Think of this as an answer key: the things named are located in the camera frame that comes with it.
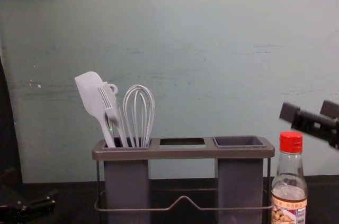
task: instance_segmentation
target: fork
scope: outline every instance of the fork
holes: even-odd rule
[[[121,111],[119,108],[119,102],[115,95],[118,92],[118,88],[113,84],[108,84],[107,82],[103,82],[102,85],[100,85],[98,88],[101,93],[102,99],[104,100],[104,103],[105,103],[106,115],[108,116],[108,119],[111,120],[112,123],[117,128],[117,131],[120,135],[122,146],[129,147],[127,143],[127,138],[124,132],[123,122],[121,118],[122,117]]]

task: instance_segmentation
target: gray utensil holder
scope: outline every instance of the gray utensil holder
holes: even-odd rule
[[[201,147],[180,147],[184,145]],[[153,138],[148,148],[107,148],[102,140],[92,151],[98,178],[95,208],[108,214],[108,224],[150,224],[151,212],[170,211],[180,201],[187,200],[200,211],[215,211],[218,224],[261,224],[262,210],[271,209],[270,182],[266,188],[267,205],[262,206],[263,159],[267,158],[267,176],[270,177],[273,156],[273,145],[256,136]],[[150,208],[148,160],[203,158],[216,160],[216,208],[201,208],[185,195],[168,208]],[[100,206],[100,161],[104,162],[107,209]]]

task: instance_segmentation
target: kitchen utensil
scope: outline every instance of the kitchen utensil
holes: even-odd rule
[[[133,122],[133,131],[132,133],[129,117],[128,117],[128,105],[130,103],[129,99],[133,96],[131,103],[131,113],[132,113],[132,122]],[[141,100],[141,130],[138,127],[138,116],[137,116],[137,103],[138,99]],[[152,131],[153,120],[155,112],[155,101],[152,95],[152,92],[142,86],[134,85],[128,89],[126,95],[123,99],[123,114],[126,122],[127,131],[131,141],[135,141],[137,147],[147,147],[150,142],[150,134]]]
[[[118,93],[117,86],[113,84],[108,84],[107,82],[103,82],[98,88],[105,103],[105,112],[107,114],[107,117],[117,128],[122,146],[129,147],[123,128],[119,102],[115,95],[115,93]]]
[[[114,138],[113,123],[112,123],[112,121],[107,117],[107,115],[106,115],[106,123],[107,123],[107,126],[108,126],[109,130],[110,130],[110,133],[111,133],[112,138]]]
[[[97,73],[89,71],[77,76],[75,83],[86,111],[98,120],[107,146],[115,147],[114,140],[106,123],[105,104],[98,90],[98,86],[102,84],[101,77]]]

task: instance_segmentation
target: red bottle cap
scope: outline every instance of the red bottle cap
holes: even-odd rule
[[[302,153],[302,134],[293,131],[280,133],[280,151],[292,154]]]

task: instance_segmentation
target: white spatula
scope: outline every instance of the white spatula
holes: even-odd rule
[[[110,130],[106,123],[105,104],[98,87],[102,84],[101,77],[92,71],[74,78],[86,111],[100,123],[108,147],[115,147]]]

